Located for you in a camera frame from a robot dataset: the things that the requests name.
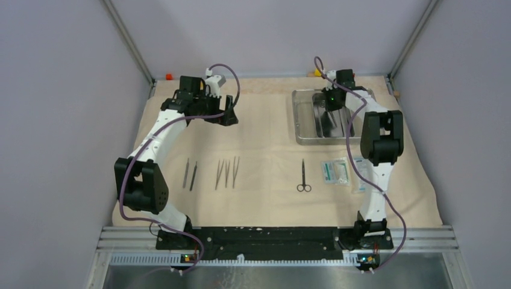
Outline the steel forceps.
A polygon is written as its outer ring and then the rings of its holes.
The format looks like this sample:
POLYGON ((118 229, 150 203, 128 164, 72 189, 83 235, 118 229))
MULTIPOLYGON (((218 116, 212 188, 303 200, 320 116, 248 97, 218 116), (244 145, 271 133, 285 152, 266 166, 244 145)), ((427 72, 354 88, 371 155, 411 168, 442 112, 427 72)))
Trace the steel forceps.
POLYGON ((334 117, 333 112, 332 111, 326 112, 326 115, 327 115, 329 126, 331 128, 337 128, 337 122, 336 122, 336 118, 334 117))

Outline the small steel instrument tray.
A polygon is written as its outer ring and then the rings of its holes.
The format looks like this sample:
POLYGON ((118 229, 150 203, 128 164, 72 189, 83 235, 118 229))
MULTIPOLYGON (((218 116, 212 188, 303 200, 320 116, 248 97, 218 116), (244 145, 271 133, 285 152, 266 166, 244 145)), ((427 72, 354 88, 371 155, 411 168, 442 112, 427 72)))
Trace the small steel instrument tray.
POLYGON ((355 136, 354 125, 348 130, 348 121, 351 119, 351 112, 346 107, 332 111, 336 118, 337 128, 331 128, 328 123, 325 96, 322 93, 315 93, 312 96, 313 115, 315 118, 315 128, 318 137, 322 138, 345 138, 347 132, 351 137, 355 136))

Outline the beige wrapping cloth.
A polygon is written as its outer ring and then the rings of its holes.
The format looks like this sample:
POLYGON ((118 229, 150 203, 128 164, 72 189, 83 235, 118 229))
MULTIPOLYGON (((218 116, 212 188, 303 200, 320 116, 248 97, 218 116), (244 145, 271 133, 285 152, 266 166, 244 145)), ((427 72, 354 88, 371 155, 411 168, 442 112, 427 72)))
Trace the beige wrapping cloth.
POLYGON ((296 142, 292 92, 319 89, 320 78, 243 79, 235 107, 239 123, 221 126, 193 120, 160 164, 169 202, 195 226, 352 226, 363 193, 351 186, 325 184, 321 163, 346 155, 345 145, 303 146, 296 142), (235 188, 233 160, 240 157, 235 188), (182 188, 189 158, 186 188, 182 188), (305 160, 309 193, 298 192, 305 160), (225 163, 215 190, 218 161, 225 163), (195 162, 198 170, 189 191, 195 162))

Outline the blue white sterile pouch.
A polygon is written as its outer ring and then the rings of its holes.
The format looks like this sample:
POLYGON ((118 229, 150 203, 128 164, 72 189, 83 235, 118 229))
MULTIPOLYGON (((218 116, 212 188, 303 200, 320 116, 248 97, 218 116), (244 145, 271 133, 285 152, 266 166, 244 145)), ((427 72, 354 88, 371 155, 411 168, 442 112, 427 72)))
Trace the blue white sterile pouch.
POLYGON ((355 168, 353 169, 354 184, 352 193, 354 194, 364 193, 367 187, 366 182, 362 180, 358 174, 355 173, 355 170, 358 171, 361 176, 367 178, 368 177, 367 161, 362 157, 354 157, 354 164, 355 164, 355 168))

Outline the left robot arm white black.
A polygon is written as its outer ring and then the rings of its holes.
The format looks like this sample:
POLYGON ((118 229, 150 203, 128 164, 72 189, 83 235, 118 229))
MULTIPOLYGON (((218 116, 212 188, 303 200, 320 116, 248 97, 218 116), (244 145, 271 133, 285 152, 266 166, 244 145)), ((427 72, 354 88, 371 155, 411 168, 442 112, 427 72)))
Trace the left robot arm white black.
POLYGON ((169 187, 160 164, 193 119, 222 126, 239 122, 234 112, 236 97, 228 95, 225 107, 221 107, 224 84, 223 75, 181 76, 179 88, 162 103, 140 146, 114 164, 119 209, 146 213, 146 221, 171 232, 170 240, 179 249, 192 244, 193 232, 186 228, 189 218, 169 202, 169 187))

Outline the large steel tray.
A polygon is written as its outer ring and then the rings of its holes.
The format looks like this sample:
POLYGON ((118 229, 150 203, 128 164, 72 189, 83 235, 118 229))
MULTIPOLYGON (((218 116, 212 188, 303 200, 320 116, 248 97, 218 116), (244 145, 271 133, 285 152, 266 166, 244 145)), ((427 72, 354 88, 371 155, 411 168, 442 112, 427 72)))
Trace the large steel tray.
MULTIPOLYGON (((304 146, 312 145, 345 145, 345 138, 322 138, 318 137, 315 128, 315 118, 313 115, 312 96, 315 93, 322 93, 322 90, 295 90, 292 93, 293 119, 295 123, 296 142, 304 146)), ((364 113, 360 112, 353 122, 355 136, 350 136, 350 144, 360 143, 362 134, 361 117, 364 113)))

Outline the teal white sterile packet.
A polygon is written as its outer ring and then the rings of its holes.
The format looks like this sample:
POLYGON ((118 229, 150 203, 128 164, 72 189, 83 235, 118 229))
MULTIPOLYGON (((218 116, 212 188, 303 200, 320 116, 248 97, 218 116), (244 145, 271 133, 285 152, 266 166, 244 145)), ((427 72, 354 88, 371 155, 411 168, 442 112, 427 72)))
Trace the teal white sterile packet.
POLYGON ((334 161, 323 161, 321 163, 323 181, 325 184, 336 184, 337 175, 334 161))

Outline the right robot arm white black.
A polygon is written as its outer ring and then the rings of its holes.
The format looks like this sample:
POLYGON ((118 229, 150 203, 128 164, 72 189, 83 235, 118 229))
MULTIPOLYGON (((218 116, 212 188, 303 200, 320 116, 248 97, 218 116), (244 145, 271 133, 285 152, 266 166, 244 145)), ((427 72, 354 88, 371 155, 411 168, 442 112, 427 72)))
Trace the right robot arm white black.
POLYGON ((380 105, 363 87, 354 81, 351 69, 331 70, 326 73, 327 86, 322 89, 327 100, 327 111, 348 109, 349 125, 358 117, 362 122, 360 153, 368 172, 357 172, 367 187, 361 209, 354 224, 353 239, 361 248, 371 247, 377 240, 385 240, 387 230, 386 193, 393 167, 404 150, 403 114, 380 105))

